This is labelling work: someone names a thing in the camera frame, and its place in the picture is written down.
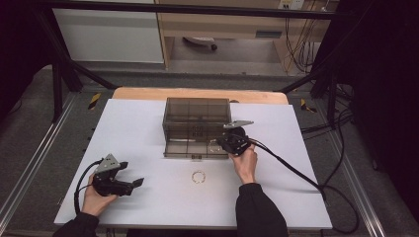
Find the metal frame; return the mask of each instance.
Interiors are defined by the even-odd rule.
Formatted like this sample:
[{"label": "metal frame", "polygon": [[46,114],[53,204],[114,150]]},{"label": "metal frame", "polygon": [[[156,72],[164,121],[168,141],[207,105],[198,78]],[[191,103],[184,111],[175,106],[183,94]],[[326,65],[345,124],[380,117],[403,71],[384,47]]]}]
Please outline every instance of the metal frame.
[{"label": "metal frame", "polygon": [[179,14],[204,14],[204,15],[225,15],[225,16],[248,16],[267,18],[298,18],[318,19],[332,21],[356,21],[358,17],[349,13],[334,12],[311,12],[292,11],[281,9],[259,9],[259,8],[238,8],[238,7],[216,7],[216,6],[192,6],[192,5],[170,5],[170,4],[144,4],[144,3],[115,3],[115,2],[91,2],[91,1],[69,1],[69,0],[38,0],[31,2],[31,9],[39,26],[45,33],[51,45],[50,56],[53,60],[54,70],[54,119],[56,120],[61,109],[62,99],[60,98],[59,80],[67,84],[70,91],[80,91],[83,88],[76,71],[86,75],[92,80],[105,86],[108,89],[117,89],[112,83],[89,71],[77,62],[73,61],[70,55],[61,45],[56,32],[50,26],[45,14],[45,9],[78,9],[96,11],[120,11],[120,12],[152,12],[152,13],[179,13]]},{"label": "metal frame", "polygon": [[[73,61],[70,55],[64,50],[63,45],[59,42],[56,32],[53,31],[49,25],[48,20],[44,14],[45,9],[79,9],[79,10],[97,10],[97,11],[122,11],[122,12],[154,12],[154,13],[179,13],[179,14],[205,14],[205,15],[227,15],[227,16],[248,16],[248,17],[269,17],[269,18],[298,18],[298,19],[318,19],[318,20],[332,20],[332,21],[356,21],[359,19],[358,16],[347,13],[330,13],[330,12],[307,12],[307,11],[289,11],[289,10],[272,10],[272,9],[254,9],[254,8],[233,8],[233,7],[214,7],[214,6],[190,6],[190,5],[155,5],[155,4],[140,4],[140,3],[112,3],[112,2],[81,2],[81,1],[54,1],[54,0],[39,0],[31,2],[32,12],[34,13],[38,24],[42,28],[43,32],[47,36],[49,45],[51,45],[52,53],[51,58],[53,59],[53,82],[54,82],[54,123],[49,129],[42,141],[37,152],[34,154],[33,159],[28,165],[27,169],[20,178],[17,186],[12,190],[6,203],[0,210],[0,236],[6,229],[12,215],[14,214],[17,206],[23,198],[27,188],[29,187],[32,179],[35,176],[38,168],[40,167],[43,158],[46,155],[50,145],[55,139],[56,134],[62,127],[68,113],[71,109],[72,102],[76,97],[75,94],[70,93],[69,99],[67,99],[64,105],[64,113],[62,110],[62,92],[61,92],[61,78],[65,81],[68,88],[72,92],[81,91],[83,85],[76,73],[82,73],[99,84],[105,86],[108,89],[116,89],[118,86],[109,83],[103,78],[97,76],[93,72],[89,71],[85,67]],[[315,79],[315,77],[326,72],[324,68],[317,70],[308,75],[307,77],[299,80],[288,87],[279,90],[280,92],[290,92],[296,87],[299,87],[306,82]],[[336,78],[332,78],[332,84],[336,82]],[[337,154],[340,153],[339,138],[336,134],[332,133],[332,140],[335,145]],[[364,188],[362,187],[351,163],[346,158],[343,162],[343,168],[345,175],[349,181],[349,185],[358,207],[360,209],[363,218],[367,224],[367,227],[372,236],[385,236],[382,226],[380,225],[377,215],[366,195]]]}]

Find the floor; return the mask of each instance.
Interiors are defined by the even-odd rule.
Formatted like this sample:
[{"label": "floor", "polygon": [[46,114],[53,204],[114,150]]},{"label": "floor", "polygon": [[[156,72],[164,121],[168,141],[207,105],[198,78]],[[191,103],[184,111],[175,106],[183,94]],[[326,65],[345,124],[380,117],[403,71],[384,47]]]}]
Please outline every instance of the floor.
[{"label": "floor", "polygon": [[[115,71],[98,71],[107,80],[124,86],[142,87],[188,87],[235,90],[272,91],[280,89],[303,75],[303,73],[285,73],[281,62],[273,53],[273,44],[268,40],[217,39],[218,50],[211,51],[206,46],[194,45],[182,39],[176,39],[172,64],[167,70],[158,68],[141,68]],[[52,140],[42,163],[34,170],[34,178],[23,198],[18,201],[14,215],[8,219],[4,236],[50,236],[57,227],[53,225],[59,209],[59,201],[65,196],[74,172],[89,144],[89,137],[94,133],[101,112],[107,99],[113,92],[98,87],[87,78],[82,93],[67,96],[73,104],[59,133]],[[298,90],[289,93],[290,103],[294,106],[298,123],[309,127],[324,123],[321,110],[324,101],[312,100],[307,83]],[[16,106],[16,111],[0,123],[0,159],[3,167],[0,170],[2,186],[0,202],[8,201],[9,194],[19,182],[21,175],[43,137],[51,127],[52,119],[52,85],[51,73],[43,70],[37,74],[34,82]],[[87,110],[97,92],[101,98],[94,110]],[[310,108],[301,109],[301,99],[305,99]],[[348,102],[338,104],[343,111]],[[345,141],[345,154],[353,165],[368,195],[386,236],[419,236],[419,225],[398,196],[386,173],[375,171],[368,149],[358,134],[356,123],[348,122],[342,127]],[[324,182],[333,170],[337,155],[332,132],[311,138],[304,136],[305,145],[319,183]],[[348,177],[339,169],[331,180],[332,186],[338,188],[353,203]],[[334,193],[327,192],[329,211],[332,223],[342,229],[350,229],[355,224],[355,217],[342,199]],[[370,236],[368,223],[363,221],[356,232],[349,236]],[[293,236],[320,236],[319,232],[292,231]],[[326,236],[342,234],[326,230]]]}]

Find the gray translucent container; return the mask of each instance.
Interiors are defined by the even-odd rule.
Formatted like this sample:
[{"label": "gray translucent container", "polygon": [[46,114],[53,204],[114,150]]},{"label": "gray translucent container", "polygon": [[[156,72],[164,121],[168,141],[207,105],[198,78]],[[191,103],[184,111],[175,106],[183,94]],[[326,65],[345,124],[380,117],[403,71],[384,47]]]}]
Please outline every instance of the gray translucent container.
[{"label": "gray translucent container", "polygon": [[231,122],[228,99],[168,98],[163,119],[165,157],[227,158],[215,142]]}]

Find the white tabletop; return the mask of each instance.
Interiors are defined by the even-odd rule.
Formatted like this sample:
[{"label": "white tabletop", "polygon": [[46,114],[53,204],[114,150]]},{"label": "white tabletop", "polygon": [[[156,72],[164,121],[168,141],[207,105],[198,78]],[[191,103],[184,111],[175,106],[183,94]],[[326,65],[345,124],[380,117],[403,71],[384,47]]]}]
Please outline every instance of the white tabletop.
[{"label": "white tabletop", "polygon": [[[235,202],[240,180],[229,159],[192,161],[165,158],[164,101],[109,100],[95,134],[55,218],[64,224],[74,218],[73,194],[83,171],[112,153],[128,161],[116,178],[132,182],[145,178],[131,196],[118,198],[101,215],[100,224],[129,228],[235,228]],[[245,126],[249,137],[316,182],[292,106],[231,104],[233,120],[254,120]],[[321,194],[261,149],[257,182],[277,205],[289,229],[331,228]],[[192,174],[203,171],[202,184]],[[80,194],[80,205],[84,193]]]}]

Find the black pole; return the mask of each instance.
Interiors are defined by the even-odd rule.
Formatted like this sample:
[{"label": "black pole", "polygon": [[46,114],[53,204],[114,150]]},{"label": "black pole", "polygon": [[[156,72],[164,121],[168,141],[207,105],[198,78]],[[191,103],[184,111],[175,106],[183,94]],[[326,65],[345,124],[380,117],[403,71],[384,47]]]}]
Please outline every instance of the black pole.
[{"label": "black pole", "polygon": [[62,48],[62,45],[56,37],[48,20],[46,19],[44,12],[41,9],[36,8],[33,8],[32,10],[35,18],[37,19],[50,43],[50,57],[52,58],[53,63],[59,64],[59,69],[62,71],[60,74],[67,84],[68,89],[70,91],[80,91],[83,88],[83,84],[80,82],[78,75],[67,63],[68,56],[65,50]]},{"label": "black pole", "polygon": [[303,78],[291,83],[290,85],[284,87],[283,89],[275,90],[274,92],[281,92],[281,93],[286,94],[286,93],[291,92],[291,91],[295,90],[296,88],[304,85],[305,83],[307,83],[311,80],[316,80],[319,75],[322,75],[322,73],[323,73],[322,69],[316,70],[316,71],[312,72],[311,74],[306,75],[305,77],[303,77]]},{"label": "black pole", "polygon": [[102,86],[106,87],[107,89],[115,90],[115,89],[120,87],[120,86],[116,86],[116,85],[112,84],[111,82],[103,79],[102,77],[96,75],[95,73],[91,72],[90,70],[88,70],[87,68],[78,64],[77,62],[75,62],[72,59],[69,59],[69,63],[73,66],[74,69],[76,69],[80,73],[86,75],[87,77],[94,80],[95,82],[101,84]]}]

